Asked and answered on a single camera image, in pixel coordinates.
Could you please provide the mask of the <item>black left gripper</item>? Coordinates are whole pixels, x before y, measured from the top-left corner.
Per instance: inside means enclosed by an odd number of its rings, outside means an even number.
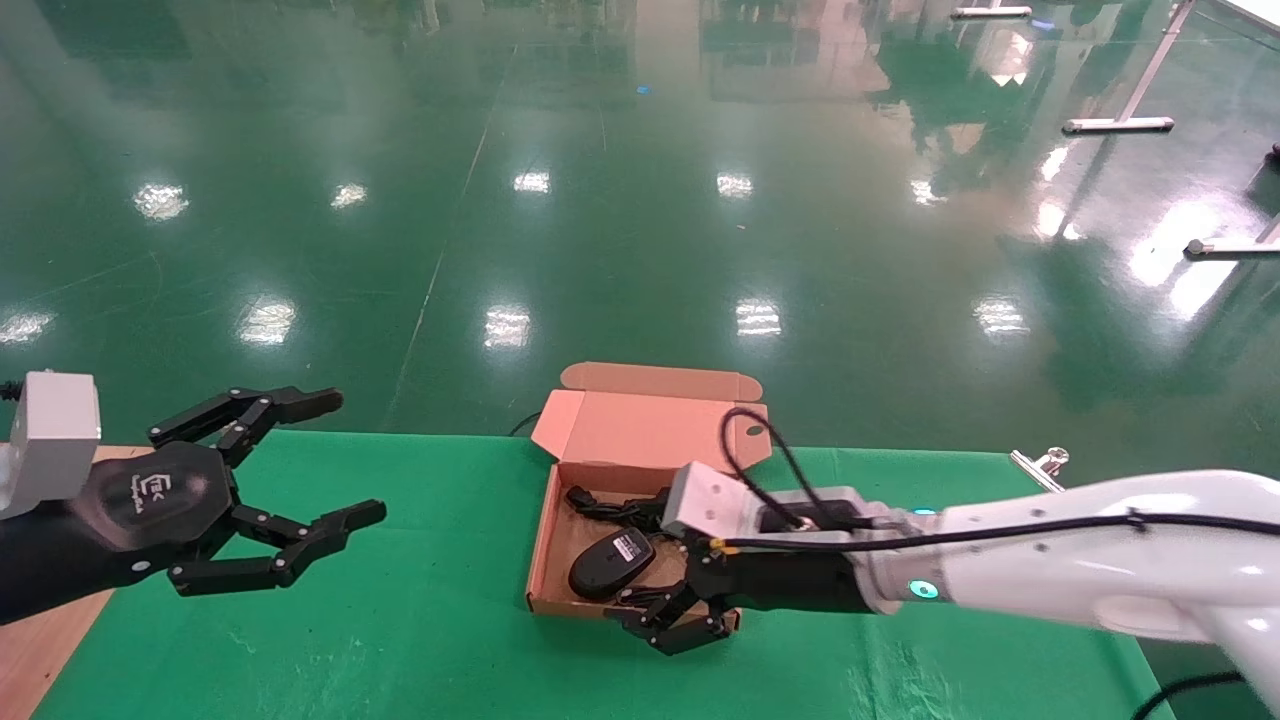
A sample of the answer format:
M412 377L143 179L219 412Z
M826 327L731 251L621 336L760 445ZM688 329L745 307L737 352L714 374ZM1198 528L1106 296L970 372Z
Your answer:
M169 568L184 597L292 587L312 564L344 551L353 533L384 521L385 503L371 498L303 524L237 503L232 469L273 428L343 404L337 388L229 388L152 425L148 442L159 450L95 462L77 496L3 520L3 624ZM212 448L197 445L210 436ZM275 553L215 559L233 536Z

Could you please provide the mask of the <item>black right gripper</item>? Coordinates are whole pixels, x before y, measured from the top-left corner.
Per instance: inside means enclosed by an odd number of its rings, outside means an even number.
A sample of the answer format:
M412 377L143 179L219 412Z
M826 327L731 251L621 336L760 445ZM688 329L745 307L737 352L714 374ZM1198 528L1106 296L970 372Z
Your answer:
M876 614L846 553L714 550L687 539L686 583L623 589L604 618L648 647L676 656L730 638L739 609Z

